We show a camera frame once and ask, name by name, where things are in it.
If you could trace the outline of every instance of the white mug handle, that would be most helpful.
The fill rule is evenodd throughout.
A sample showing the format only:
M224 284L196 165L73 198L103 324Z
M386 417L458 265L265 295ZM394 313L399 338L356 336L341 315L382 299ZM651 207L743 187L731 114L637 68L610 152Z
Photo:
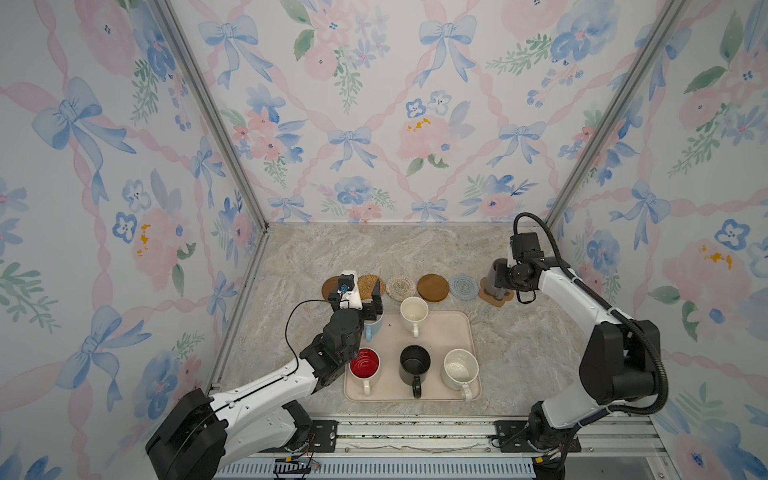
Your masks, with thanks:
M465 402L472 400L472 391L469 389L468 383L462 383L462 397L464 397Z

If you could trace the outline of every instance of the beige tray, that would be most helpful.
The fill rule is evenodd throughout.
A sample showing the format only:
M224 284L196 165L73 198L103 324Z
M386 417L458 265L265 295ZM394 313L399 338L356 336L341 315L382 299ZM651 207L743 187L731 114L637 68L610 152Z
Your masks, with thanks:
M440 375L445 355L453 349L464 349L475 355L469 319L461 312L430 312L419 325L419 338L400 324L400 312L384 312L381 330L370 342L362 338L360 348L374 349L380 357L381 376L371 387L371 396L365 396L362 384L357 382L349 368L344 373L344 395L353 402L424 402L462 401L462 393L445 386ZM426 379L422 382L422 398L413 398L413 390L399 375L400 353L408 345L421 345L429 352L432 361ZM472 399L482 391L480 375L470 384Z

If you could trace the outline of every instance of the woven coaster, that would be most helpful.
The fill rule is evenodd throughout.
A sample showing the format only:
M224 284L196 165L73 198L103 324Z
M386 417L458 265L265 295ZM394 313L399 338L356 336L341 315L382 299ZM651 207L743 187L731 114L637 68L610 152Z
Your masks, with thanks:
M372 298L373 287L376 286L376 281L382 282L382 293L386 293L386 286L384 280L378 278L376 275L363 275L357 280L357 290L360 291L360 299L368 300Z
M448 280L434 273L421 277L416 289L424 300L433 303L445 300L450 291Z
M472 300L480 293L480 284L466 273L457 273L448 281L451 294L459 300Z
M339 277L332 276L323 284L323 298L328 300L328 295L339 288Z
M504 306L505 303L507 303L509 300L512 300L515 298L515 295L512 292L507 292L504 295L504 298L501 300L497 300L493 297L490 293L485 291L485 277L482 277L480 279L480 298L485 300L486 302L490 303L493 306Z
M386 292L394 300L402 302L409 296L416 295L416 284L405 275L391 276L386 281Z

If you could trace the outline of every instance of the floral wallpaper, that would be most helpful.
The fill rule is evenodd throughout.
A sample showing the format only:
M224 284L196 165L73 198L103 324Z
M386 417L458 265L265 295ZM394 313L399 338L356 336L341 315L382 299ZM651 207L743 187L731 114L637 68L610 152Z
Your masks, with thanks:
M258 239L148 6L0 16L0 478L140 478Z
M766 0L691 2L558 224L584 281L659 327L653 418L686 480L768 478L766 27Z
M545 213L664 2L171 3L268 220L365 223Z

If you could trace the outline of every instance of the mug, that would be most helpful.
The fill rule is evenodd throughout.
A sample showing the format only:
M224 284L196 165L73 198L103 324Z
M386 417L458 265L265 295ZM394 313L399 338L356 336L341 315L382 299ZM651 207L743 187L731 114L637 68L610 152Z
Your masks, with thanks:
M413 398L422 398L422 382L432 363L429 352L419 345L407 346L400 353L400 379L413 389Z
M382 329L384 317L382 316L375 322L366 322L366 342L370 342L374 335Z
M427 302L417 296L409 296L400 303L400 323L406 330L413 332L413 338L419 336L419 324L429 313Z
M464 349L451 350L442 362L442 381L449 388L461 391L465 402L472 400L469 384L478 378L479 372L477 359Z
M373 349L360 349L357 358L347 364L355 380L362 383L362 391L366 396L371 396L371 387L379 380L380 365L379 354Z

